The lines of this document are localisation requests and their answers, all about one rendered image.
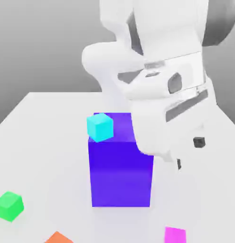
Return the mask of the small magenta cube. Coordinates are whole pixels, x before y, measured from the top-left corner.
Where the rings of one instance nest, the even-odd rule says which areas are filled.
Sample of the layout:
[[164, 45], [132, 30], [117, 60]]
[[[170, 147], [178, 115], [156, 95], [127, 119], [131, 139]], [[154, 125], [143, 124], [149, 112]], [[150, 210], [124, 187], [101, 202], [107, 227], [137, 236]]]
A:
[[164, 243], [187, 243], [186, 230], [165, 227]]

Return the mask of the large blue box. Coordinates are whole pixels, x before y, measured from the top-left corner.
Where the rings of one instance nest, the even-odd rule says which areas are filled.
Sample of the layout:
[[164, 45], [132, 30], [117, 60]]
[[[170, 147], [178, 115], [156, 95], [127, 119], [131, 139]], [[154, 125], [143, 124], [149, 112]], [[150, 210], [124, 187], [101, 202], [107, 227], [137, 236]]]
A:
[[149, 207], [153, 156], [139, 151], [130, 113], [108, 112], [113, 137], [88, 139], [93, 207]]

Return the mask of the small orange cube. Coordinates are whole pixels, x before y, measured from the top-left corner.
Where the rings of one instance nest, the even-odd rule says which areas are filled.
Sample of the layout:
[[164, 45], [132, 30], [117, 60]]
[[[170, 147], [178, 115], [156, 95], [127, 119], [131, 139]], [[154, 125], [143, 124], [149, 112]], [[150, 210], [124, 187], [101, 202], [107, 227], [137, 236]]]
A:
[[45, 243], [73, 243], [73, 241], [56, 231], [45, 241]]

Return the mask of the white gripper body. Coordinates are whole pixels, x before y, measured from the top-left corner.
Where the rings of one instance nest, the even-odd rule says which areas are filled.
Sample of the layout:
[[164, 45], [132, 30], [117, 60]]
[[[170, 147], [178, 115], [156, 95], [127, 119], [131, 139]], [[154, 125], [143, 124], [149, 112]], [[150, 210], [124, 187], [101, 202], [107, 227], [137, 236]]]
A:
[[132, 126], [138, 149], [165, 157], [182, 138], [198, 130], [217, 106], [210, 78], [197, 88], [170, 98], [131, 101]]

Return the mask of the small cyan cube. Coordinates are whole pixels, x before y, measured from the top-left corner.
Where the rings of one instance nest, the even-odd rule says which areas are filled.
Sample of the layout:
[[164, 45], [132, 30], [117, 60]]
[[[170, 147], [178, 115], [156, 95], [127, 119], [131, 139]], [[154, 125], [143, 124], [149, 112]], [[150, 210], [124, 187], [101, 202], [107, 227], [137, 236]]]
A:
[[95, 142], [101, 142], [113, 137], [113, 119], [105, 113], [87, 117], [87, 134]]

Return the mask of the small green cube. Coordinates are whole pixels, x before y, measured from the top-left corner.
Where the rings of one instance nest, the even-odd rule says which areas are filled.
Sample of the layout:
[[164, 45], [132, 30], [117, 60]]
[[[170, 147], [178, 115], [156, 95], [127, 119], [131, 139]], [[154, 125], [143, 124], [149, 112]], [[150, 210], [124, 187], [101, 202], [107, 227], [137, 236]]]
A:
[[7, 191], [0, 197], [0, 218], [8, 222], [14, 221], [24, 210], [22, 196]]

